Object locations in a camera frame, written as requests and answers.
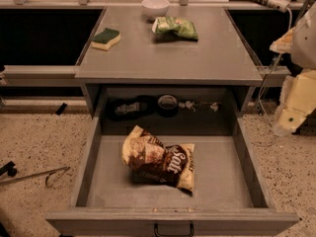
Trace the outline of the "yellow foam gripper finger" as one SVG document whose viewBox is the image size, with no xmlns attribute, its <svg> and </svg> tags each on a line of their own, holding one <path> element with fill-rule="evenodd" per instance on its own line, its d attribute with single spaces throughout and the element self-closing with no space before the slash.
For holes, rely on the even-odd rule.
<svg viewBox="0 0 316 237">
<path fill-rule="evenodd" d="M 286 76 L 276 108 L 274 133 L 285 136 L 296 132 L 315 109 L 316 71 L 303 69 L 296 77 Z"/>
<path fill-rule="evenodd" d="M 288 30 L 281 38 L 270 45 L 270 50 L 276 53 L 291 53 L 294 29 Z"/>
</svg>

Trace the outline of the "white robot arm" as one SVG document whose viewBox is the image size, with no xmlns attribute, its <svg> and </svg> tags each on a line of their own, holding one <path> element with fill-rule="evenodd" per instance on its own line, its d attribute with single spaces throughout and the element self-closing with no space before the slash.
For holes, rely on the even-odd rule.
<svg viewBox="0 0 316 237">
<path fill-rule="evenodd" d="M 316 4 L 270 50 L 289 53 L 291 61 L 302 68 L 297 76 L 287 76 L 281 88 L 274 133 L 284 136 L 296 132 L 316 110 Z"/>
</svg>

